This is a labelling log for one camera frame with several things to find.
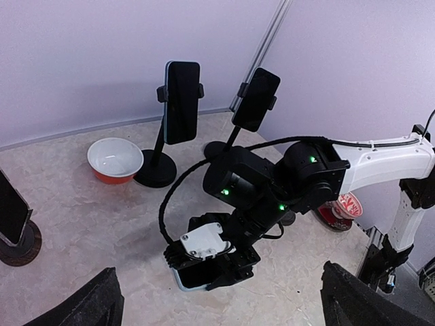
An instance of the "white wall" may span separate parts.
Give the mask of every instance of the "white wall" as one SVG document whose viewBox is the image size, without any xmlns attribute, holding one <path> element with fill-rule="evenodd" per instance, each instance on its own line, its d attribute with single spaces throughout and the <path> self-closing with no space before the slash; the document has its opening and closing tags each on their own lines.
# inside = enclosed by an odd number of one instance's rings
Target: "white wall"
<svg viewBox="0 0 435 326">
<path fill-rule="evenodd" d="M 264 63 L 282 81 L 262 135 L 368 140 L 425 124 L 435 108 L 434 13 L 432 0 L 294 0 Z M 398 182 L 355 193 L 360 222 L 388 231 Z M 430 210 L 410 258 L 416 269 L 435 256 L 434 235 Z"/>
<path fill-rule="evenodd" d="M 162 114 L 169 60 L 228 107 L 279 0 L 0 1 L 0 147 Z"/>
</svg>

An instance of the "phone stand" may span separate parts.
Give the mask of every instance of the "phone stand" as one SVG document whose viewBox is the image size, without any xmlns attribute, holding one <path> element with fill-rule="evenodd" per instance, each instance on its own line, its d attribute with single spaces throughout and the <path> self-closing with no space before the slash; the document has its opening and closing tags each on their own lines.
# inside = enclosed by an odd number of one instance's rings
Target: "phone stand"
<svg viewBox="0 0 435 326">
<path fill-rule="evenodd" d="M 0 203 L 0 261 L 6 265 L 19 267 L 32 262 L 41 250 L 41 231 L 30 220 L 33 210 L 29 209 L 26 201 L 12 187 L 12 184 L 0 170 L 0 197 L 4 200 Z M 25 221 L 22 230 L 16 230 L 17 244 L 12 244 L 6 236 L 6 229 L 15 229 L 11 223 Z"/>
<path fill-rule="evenodd" d="M 166 86 L 157 88 L 157 100 L 160 103 L 168 101 Z M 163 123 L 158 132 L 154 149 L 145 149 L 143 154 L 143 166 L 135 175 L 135 181 L 151 188 L 163 188 L 174 182 L 177 176 L 177 166 L 172 158 L 163 153 L 164 136 Z"/>
<path fill-rule="evenodd" d="M 240 98 L 244 98 L 246 96 L 248 88 L 249 88 L 248 83 L 242 83 L 240 85 L 239 91 L 237 92 L 237 96 Z M 268 107 L 269 111 L 273 109 L 276 102 L 277 102 L 277 97 L 274 96 L 272 102 Z M 224 143 L 223 141 L 212 141 L 206 144 L 204 147 L 205 158 L 211 158 L 213 156 L 219 155 L 219 153 L 222 153 L 223 151 L 229 151 L 231 147 L 234 145 L 237 135 L 239 134 L 241 129 L 242 129 L 241 127 L 235 126 L 234 129 L 232 129 L 230 138 L 228 138 L 226 143 Z"/>
</svg>

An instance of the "red and white bowl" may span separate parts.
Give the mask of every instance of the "red and white bowl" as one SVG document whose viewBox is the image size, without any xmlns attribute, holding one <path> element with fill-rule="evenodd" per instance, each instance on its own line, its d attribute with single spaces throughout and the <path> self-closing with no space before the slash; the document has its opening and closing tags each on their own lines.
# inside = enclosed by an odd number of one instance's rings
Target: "red and white bowl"
<svg viewBox="0 0 435 326">
<path fill-rule="evenodd" d="M 102 182 L 119 185 L 129 182 L 140 170 L 143 154 L 126 139 L 104 138 L 89 147 L 88 162 Z"/>
<path fill-rule="evenodd" d="M 362 205 L 354 194 L 340 195 L 338 200 L 332 203 L 332 214 L 337 219 L 356 219 L 362 215 Z"/>
</svg>

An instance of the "black smartphone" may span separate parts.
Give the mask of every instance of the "black smartphone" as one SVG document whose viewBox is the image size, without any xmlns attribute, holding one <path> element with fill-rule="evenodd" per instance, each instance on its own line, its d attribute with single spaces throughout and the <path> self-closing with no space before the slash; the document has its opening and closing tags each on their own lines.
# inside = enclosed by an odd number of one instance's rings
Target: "black smartphone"
<svg viewBox="0 0 435 326">
<path fill-rule="evenodd" d="M 166 144 L 183 143 L 196 137 L 199 74 L 197 62 L 171 61 L 166 65 L 168 101 L 164 104 L 163 117 Z"/>
<path fill-rule="evenodd" d="M 257 68 L 232 123 L 240 128 L 255 132 L 259 129 L 267 110 L 274 101 L 281 79 L 263 68 Z"/>
<path fill-rule="evenodd" d="M 31 210 L 0 170 L 0 237 L 13 245 L 20 242 Z"/>
</svg>

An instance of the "marble floor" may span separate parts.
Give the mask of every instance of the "marble floor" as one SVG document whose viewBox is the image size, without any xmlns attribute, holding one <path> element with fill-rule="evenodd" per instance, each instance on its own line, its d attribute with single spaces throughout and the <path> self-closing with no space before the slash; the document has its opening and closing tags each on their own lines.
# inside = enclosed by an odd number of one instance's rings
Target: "marble floor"
<svg viewBox="0 0 435 326">
<path fill-rule="evenodd" d="M 201 160 L 203 145 L 226 140 L 230 113 L 200 116 L 194 141 L 166 146 L 178 175 Z M 331 260 L 355 273 L 368 239 L 359 228 L 336 233 L 308 213 L 298 216 L 280 240 L 262 240 L 255 248 L 262 261 L 255 276 L 211 292 L 178 289 L 162 252 L 158 230 L 160 203 L 168 188 L 135 182 L 106 185 L 86 162 L 98 139 L 122 137 L 150 149 L 160 123 L 135 124 L 77 134 L 0 152 L 0 167 L 34 209 L 42 232 L 41 253 L 31 264 L 0 265 L 0 325 L 19 326 L 61 303 L 105 267 L 115 266 L 125 297 L 123 325 L 324 325 L 320 292 L 323 264 Z M 240 145 L 264 139 L 242 132 Z M 276 162 L 273 148 L 257 151 Z M 175 192 L 166 221 L 179 237 L 192 216 L 231 212 L 205 194 L 203 167 Z"/>
</svg>

